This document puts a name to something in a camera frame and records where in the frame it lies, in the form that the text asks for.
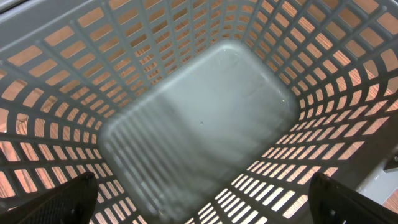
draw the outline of plastic laundry basket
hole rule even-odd
[[[314,172],[355,189],[398,142],[397,18],[393,0],[26,1],[0,14],[0,212],[89,170],[93,223],[311,223]]]

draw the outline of basket bottom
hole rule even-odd
[[[107,162],[149,223],[186,221],[298,116],[294,96],[244,45],[220,42],[102,129]]]

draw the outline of gray plastic basket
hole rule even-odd
[[[314,172],[357,189],[397,144],[397,18],[391,0],[24,2],[0,15],[0,212],[90,170],[93,223],[311,223]]]

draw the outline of laundry basket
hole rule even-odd
[[[356,189],[398,141],[397,18],[393,0],[8,9],[0,212],[91,171],[93,223],[311,223],[315,172]]]

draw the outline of wooden floor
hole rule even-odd
[[[384,206],[398,213],[398,189],[384,202]]]

